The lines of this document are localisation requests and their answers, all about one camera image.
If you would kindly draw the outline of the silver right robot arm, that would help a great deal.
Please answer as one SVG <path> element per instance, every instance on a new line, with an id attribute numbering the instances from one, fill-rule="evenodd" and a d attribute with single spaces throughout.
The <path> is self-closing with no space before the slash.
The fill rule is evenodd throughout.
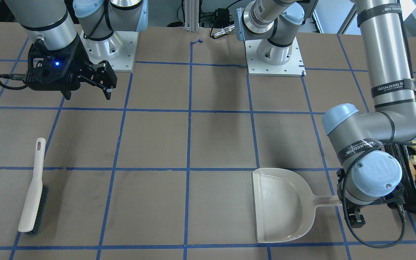
<path id="1" fill-rule="evenodd" d="M 32 44 L 25 74 L 0 74 L 8 90 L 58 91 L 67 100 L 87 83 L 106 99 L 117 87 L 117 60 L 125 69 L 134 51 L 125 35 L 148 27 L 147 0 L 74 0 L 72 12 L 64 0 L 7 0 L 6 5 Z"/>

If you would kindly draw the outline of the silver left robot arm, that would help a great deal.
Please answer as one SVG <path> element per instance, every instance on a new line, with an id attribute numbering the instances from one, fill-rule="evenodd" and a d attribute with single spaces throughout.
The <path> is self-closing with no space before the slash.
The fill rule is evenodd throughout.
<path id="1" fill-rule="evenodd" d="M 374 112 L 360 113 L 352 104 L 337 105 L 322 117 L 344 177 L 338 196 L 344 217 L 380 202 L 402 179 L 397 159 L 385 144 L 416 140 L 416 80 L 397 0 L 355 0 L 357 25 L 365 49 Z"/>

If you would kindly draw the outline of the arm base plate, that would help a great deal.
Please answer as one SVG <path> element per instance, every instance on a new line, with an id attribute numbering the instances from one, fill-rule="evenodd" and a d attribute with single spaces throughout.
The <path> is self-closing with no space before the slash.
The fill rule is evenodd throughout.
<path id="1" fill-rule="evenodd" d="M 115 72 L 132 72 L 139 35 L 139 32 L 116 31 L 109 39 L 93 41 L 84 39 L 82 31 L 80 37 L 92 63 L 106 60 Z"/>
<path id="2" fill-rule="evenodd" d="M 306 76 L 302 54 L 295 37 L 290 46 L 277 47 L 267 39 L 244 42 L 248 74 L 253 76 Z"/>

